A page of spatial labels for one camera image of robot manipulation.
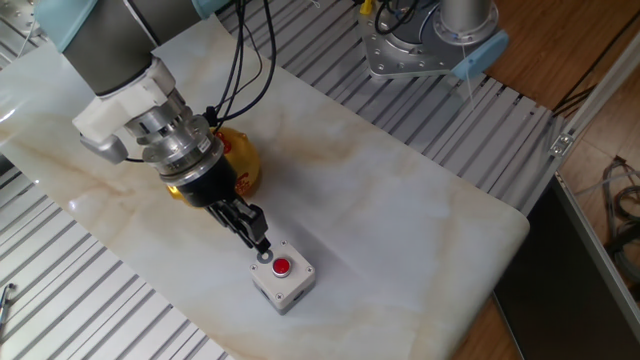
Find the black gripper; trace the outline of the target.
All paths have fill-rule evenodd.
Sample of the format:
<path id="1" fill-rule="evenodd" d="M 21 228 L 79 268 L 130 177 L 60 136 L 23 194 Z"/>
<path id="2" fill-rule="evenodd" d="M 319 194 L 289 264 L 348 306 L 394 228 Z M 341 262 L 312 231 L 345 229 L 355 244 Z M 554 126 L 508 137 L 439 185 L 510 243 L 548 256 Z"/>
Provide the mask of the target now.
<path id="1" fill-rule="evenodd" d="M 237 174 L 226 158 L 209 158 L 175 175 L 174 186 L 190 205 L 207 207 L 207 212 L 239 236 L 248 248 L 266 253 L 270 242 L 264 212 L 255 204 L 236 199 L 236 180 Z M 234 201 L 238 212 L 224 201 Z"/>

